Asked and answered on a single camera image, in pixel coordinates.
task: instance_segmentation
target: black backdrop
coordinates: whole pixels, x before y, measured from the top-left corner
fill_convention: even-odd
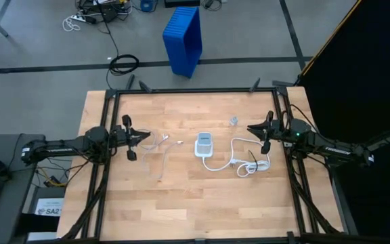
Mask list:
[[[299,85],[329,138],[367,142],[390,130],[390,1],[360,1]],[[374,159],[370,169],[348,164],[338,176],[358,232],[390,237],[390,144]]]
[[[366,142],[390,129],[390,1],[359,3],[299,85],[329,138]]]

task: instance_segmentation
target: white device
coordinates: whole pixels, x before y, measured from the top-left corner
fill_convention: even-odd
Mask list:
[[[198,138],[195,141],[195,156],[207,158],[213,156],[213,140],[211,133],[200,132]]]

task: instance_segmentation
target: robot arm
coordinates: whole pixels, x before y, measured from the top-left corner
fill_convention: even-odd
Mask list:
[[[282,119],[273,119],[274,113],[269,111],[264,122],[248,125],[248,131],[264,141],[262,154],[270,150],[269,140],[288,142],[292,145],[292,153],[300,153],[303,158],[313,153],[324,157],[335,157],[339,162],[357,161],[371,165],[374,161],[371,152],[359,144],[349,144],[327,139],[311,130],[311,126],[300,119],[291,119],[286,128]]]
[[[78,156],[81,155],[93,163],[105,163],[110,156],[110,149],[119,146],[128,146],[127,158],[136,160],[136,153],[132,147],[137,146],[147,138],[149,132],[135,131],[131,128],[131,119],[128,115],[123,116],[123,129],[117,125],[108,132],[105,127],[91,128],[84,136],[73,140],[33,140],[22,148],[21,159],[25,164],[38,163],[48,157]]]

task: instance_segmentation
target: blue bin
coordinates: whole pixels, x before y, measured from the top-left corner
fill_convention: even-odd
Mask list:
[[[202,53],[199,9],[178,7],[163,31],[163,42],[173,72],[192,77]]]

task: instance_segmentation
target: wooden table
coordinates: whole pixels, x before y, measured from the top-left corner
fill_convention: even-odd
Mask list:
[[[291,87],[288,94],[290,103],[312,119],[305,90]],[[103,101],[104,91],[88,92],[80,135],[100,124]],[[206,160],[209,167],[221,167],[229,161],[232,138],[256,140],[246,126],[261,123],[269,110],[275,111],[272,93],[140,94],[124,95],[119,102],[118,124],[122,123],[121,116],[128,114],[134,129],[149,129],[158,140],[162,134],[170,138],[151,151],[146,157],[147,165],[140,160],[145,153],[140,147],[136,148],[138,161],[127,160],[126,148],[118,150],[112,158],[102,241],[284,237],[290,230],[299,234],[284,152],[279,142],[272,141],[270,169],[247,178],[239,178],[236,168],[231,167],[208,171],[194,156],[194,142],[200,131],[213,135],[213,157]],[[295,109],[293,115],[303,118]],[[228,122],[233,116],[238,117],[235,127]],[[164,150],[178,140],[184,143],[168,151],[164,176],[161,180],[155,179],[152,175],[162,169]],[[151,145],[152,136],[142,144]],[[257,160],[265,159],[256,144],[236,141],[234,150],[237,159],[252,161],[248,150],[254,152]],[[75,159],[72,166],[81,163],[81,159]],[[305,159],[305,166],[314,203],[335,228],[342,230],[326,169],[311,159]],[[59,237],[83,211],[91,168],[91,164],[85,167],[67,188]],[[305,208],[303,212],[307,230],[310,230]],[[90,235],[95,215],[94,211]]]

